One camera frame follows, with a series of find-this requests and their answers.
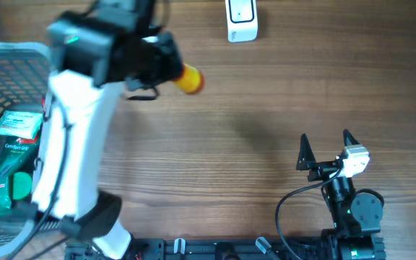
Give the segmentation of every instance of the green lid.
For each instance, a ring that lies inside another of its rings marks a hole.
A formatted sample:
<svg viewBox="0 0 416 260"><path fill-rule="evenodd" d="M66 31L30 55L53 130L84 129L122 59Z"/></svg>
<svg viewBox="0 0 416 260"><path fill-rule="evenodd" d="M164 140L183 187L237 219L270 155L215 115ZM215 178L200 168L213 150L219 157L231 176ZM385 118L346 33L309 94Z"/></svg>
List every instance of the green lid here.
<svg viewBox="0 0 416 260"><path fill-rule="evenodd" d="M12 199L23 199L32 192L32 177L28 173L14 173L12 183Z"/></svg>

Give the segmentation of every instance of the wooden table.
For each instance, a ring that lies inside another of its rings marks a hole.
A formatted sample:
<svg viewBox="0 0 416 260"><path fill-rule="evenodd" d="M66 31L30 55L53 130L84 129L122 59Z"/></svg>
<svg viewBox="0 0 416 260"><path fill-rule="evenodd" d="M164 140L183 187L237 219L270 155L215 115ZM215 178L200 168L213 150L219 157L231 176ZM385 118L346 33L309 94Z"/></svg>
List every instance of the wooden table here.
<svg viewBox="0 0 416 260"><path fill-rule="evenodd" d="M59 12L85 8L19 2L2 7L11 40L40 40ZM385 197L388 258L416 259L416 2L261 0L258 39L239 44L223 1L171 9L168 29L206 86L164 84L155 102L117 107L100 187L123 197L123 225L138 238L275 237L277 202L308 184L300 135L331 160L346 128L371 152L354 183ZM281 221L288 235L332 227L319 191L289 200Z"/></svg>

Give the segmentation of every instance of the orange cap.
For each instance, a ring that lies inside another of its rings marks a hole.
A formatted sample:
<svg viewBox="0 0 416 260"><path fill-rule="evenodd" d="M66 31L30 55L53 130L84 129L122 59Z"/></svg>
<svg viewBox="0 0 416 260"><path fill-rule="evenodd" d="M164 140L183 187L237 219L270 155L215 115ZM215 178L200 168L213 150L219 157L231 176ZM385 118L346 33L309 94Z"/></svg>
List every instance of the orange cap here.
<svg viewBox="0 0 416 260"><path fill-rule="evenodd" d="M196 94L202 91L204 78L198 69L184 64L184 70L181 76L173 80L173 83L186 94Z"/></svg>

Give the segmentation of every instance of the white and teal package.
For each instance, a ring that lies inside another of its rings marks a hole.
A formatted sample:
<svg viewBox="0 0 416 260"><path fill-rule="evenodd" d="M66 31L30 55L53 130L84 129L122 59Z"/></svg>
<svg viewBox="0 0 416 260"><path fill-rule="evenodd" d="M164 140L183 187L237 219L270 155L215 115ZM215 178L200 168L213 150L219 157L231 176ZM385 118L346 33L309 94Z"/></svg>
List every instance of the white and teal package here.
<svg viewBox="0 0 416 260"><path fill-rule="evenodd" d="M42 113L7 110L0 119L0 135L34 139L42 122Z"/></svg>

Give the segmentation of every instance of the white rectangular device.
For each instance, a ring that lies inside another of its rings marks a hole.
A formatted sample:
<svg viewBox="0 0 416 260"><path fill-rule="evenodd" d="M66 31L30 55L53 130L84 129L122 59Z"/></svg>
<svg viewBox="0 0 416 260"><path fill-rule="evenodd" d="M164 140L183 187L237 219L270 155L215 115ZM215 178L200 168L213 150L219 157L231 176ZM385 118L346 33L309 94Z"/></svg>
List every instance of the white rectangular device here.
<svg viewBox="0 0 416 260"><path fill-rule="evenodd" d="M227 39L238 43L256 39L258 14L256 0L225 0Z"/></svg>

